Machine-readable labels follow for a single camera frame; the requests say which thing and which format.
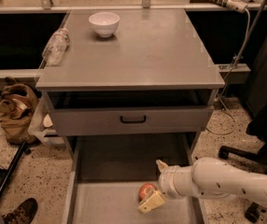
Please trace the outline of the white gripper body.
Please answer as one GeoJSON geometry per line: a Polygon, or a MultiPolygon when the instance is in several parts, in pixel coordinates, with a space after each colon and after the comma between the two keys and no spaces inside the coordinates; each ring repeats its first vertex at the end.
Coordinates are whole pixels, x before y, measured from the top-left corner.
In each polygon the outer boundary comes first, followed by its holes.
{"type": "Polygon", "coordinates": [[[168,199],[183,199],[195,194],[196,186],[192,180],[191,167],[178,165],[160,168],[159,186],[168,199]]]}

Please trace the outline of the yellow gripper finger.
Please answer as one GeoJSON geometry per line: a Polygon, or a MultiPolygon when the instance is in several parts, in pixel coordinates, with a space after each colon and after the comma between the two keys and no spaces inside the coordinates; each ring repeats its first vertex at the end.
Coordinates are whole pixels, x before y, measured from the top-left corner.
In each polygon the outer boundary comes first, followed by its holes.
{"type": "Polygon", "coordinates": [[[159,190],[150,189],[148,191],[143,191],[139,194],[140,203],[137,209],[142,213],[148,213],[163,204],[165,204],[166,199],[159,190]]]}
{"type": "Polygon", "coordinates": [[[161,160],[156,160],[156,164],[161,173],[164,172],[168,168],[168,164],[161,160]]]}

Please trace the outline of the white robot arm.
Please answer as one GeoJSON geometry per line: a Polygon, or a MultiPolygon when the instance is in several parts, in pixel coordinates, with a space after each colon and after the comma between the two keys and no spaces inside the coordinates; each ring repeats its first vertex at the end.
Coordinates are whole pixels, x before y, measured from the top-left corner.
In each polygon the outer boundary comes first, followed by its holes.
{"type": "Polygon", "coordinates": [[[240,196],[267,208],[267,175],[235,168],[215,158],[201,158],[190,166],[169,166],[156,160],[160,176],[158,187],[150,185],[140,192],[138,209],[148,213],[167,199],[222,199],[240,196]]]}

